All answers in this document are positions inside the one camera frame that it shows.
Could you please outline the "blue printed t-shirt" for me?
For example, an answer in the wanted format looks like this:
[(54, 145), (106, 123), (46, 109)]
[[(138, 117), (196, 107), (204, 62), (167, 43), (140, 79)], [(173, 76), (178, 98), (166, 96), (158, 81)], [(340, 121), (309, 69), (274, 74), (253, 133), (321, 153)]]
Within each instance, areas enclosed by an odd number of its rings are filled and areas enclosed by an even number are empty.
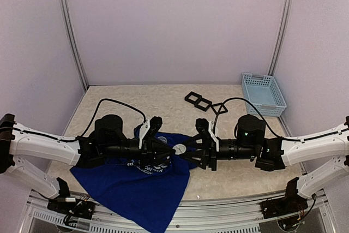
[(149, 232), (165, 232), (196, 168), (177, 155), (169, 164), (140, 167), (137, 160), (109, 157), (91, 169), (70, 169), (98, 203)]

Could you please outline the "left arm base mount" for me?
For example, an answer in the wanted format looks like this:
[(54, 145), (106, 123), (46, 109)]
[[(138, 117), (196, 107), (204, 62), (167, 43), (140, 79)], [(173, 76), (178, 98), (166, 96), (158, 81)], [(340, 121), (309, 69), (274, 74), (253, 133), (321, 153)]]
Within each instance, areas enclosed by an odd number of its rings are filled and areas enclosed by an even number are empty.
[(47, 209), (72, 217), (92, 219), (95, 203), (84, 198), (59, 196), (48, 201)]

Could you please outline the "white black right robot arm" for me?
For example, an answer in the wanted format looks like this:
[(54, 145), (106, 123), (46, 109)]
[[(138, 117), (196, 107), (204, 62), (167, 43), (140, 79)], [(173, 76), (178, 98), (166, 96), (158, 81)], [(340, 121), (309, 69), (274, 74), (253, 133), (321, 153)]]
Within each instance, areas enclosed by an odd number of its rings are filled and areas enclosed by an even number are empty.
[(309, 174), (297, 177), (287, 184), (287, 195), (279, 201), (283, 213), (291, 213), (300, 204), (332, 182), (348, 176), (348, 122), (330, 130), (301, 136), (272, 139), (265, 137), (266, 121), (247, 114), (239, 118), (235, 139), (221, 139), (215, 125), (204, 118), (196, 121), (201, 140), (197, 151), (186, 151), (180, 157), (202, 169), (216, 170), (219, 160), (250, 160), (263, 171), (283, 170), (308, 160), (330, 157), (325, 164)]

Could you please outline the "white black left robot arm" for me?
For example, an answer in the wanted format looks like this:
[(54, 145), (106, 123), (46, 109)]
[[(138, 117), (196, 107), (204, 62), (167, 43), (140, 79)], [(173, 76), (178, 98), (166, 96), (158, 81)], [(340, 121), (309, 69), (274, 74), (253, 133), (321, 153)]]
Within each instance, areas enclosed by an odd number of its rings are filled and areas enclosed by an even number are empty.
[(95, 121), (88, 137), (57, 137), (29, 129), (7, 113), (1, 118), (1, 173), (17, 178), (69, 214), (76, 209), (76, 201), (66, 181), (49, 176), (25, 160), (26, 156), (83, 169), (101, 166), (106, 158), (138, 160), (141, 166), (166, 164), (175, 150), (155, 137), (161, 126), (161, 117), (153, 117), (141, 124), (137, 138), (128, 139), (123, 120), (106, 115)]

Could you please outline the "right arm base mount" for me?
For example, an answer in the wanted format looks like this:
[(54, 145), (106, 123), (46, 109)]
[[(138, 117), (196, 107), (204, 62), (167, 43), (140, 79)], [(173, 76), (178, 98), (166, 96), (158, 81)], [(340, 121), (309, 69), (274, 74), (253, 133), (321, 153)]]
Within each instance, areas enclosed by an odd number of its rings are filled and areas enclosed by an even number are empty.
[(260, 203), (264, 219), (281, 217), (308, 208), (308, 197), (298, 195), (296, 187), (287, 187), (285, 195), (277, 199), (268, 199)]

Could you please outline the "sunset painting round brooch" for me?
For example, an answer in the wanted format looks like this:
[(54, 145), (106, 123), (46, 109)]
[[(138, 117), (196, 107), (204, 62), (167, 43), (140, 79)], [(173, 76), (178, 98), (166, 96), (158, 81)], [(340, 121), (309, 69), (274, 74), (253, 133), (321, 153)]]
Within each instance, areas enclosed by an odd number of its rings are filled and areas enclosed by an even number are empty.
[(176, 144), (173, 146), (172, 149), (174, 150), (174, 154), (179, 156), (179, 155), (184, 154), (186, 152), (187, 147), (184, 144)]

